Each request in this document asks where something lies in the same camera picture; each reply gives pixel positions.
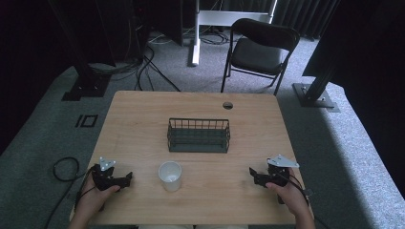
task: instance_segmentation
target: person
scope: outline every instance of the person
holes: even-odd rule
[[[289,168],[289,173],[294,176],[294,172]],[[75,214],[69,224],[69,229],[84,229],[98,210],[102,207],[104,202],[116,191],[119,190],[119,186],[112,186],[107,190],[100,191],[95,188],[92,175],[89,174],[83,186],[83,196],[78,202]],[[283,200],[288,210],[295,216],[295,228],[296,229],[314,229],[315,223],[312,218],[312,214],[309,210],[306,200],[303,198],[302,193],[288,183],[286,186],[281,187],[274,183],[267,183],[266,187],[275,192]],[[176,228],[176,229],[192,229],[192,225],[141,225],[139,229],[151,229],[151,228]],[[247,228],[247,225],[198,225],[197,229],[240,229]]]

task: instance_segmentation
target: cup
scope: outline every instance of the cup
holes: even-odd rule
[[[181,166],[176,161],[166,161],[159,167],[159,178],[164,189],[175,192],[181,186]]]

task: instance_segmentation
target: table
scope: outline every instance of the table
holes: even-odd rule
[[[196,0],[196,26],[192,64],[197,66],[200,63],[200,26],[230,27],[240,18],[250,18],[257,21],[271,23],[276,5],[277,0],[272,1],[268,12],[200,10],[200,0]]]
[[[227,110],[224,102],[231,102]],[[170,153],[170,117],[229,119],[226,154]],[[114,194],[92,224],[292,224],[277,196],[253,183],[248,168],[266,172],[266,159],[294,160],[277,99],[272,94],[117,92],[89,168],[103,156],[117,161],[114,177],[134,172],[131,187]],[[174,193],[160,184],[167,160],[182,167]],[[302,181],[298,169],[295,175]]]

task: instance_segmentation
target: black wire basket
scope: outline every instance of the black wire basket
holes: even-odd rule
[[[228,119],[169,118],[170,152],[227,153]]]

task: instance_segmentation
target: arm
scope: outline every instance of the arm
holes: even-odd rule
[[[289,168],[289,173],[294,176],[294,172]],[[285,187],[274,183],[267,183],[269,190],[276,192],[288,207],[289,211],[295,216],[296,229],[314,229],[315,223],[310,213],[307,202],[304,200],[301,192],[288,183]]]
[[[91,173],[85,182],[82,190],[83,196],[76,206],[75,215],[72,217],[69,229],[87,228],[90,218],[101,209],[107,198],[119,190],[119,186],[112,186],[107,190],[99,191],[93,182]]]

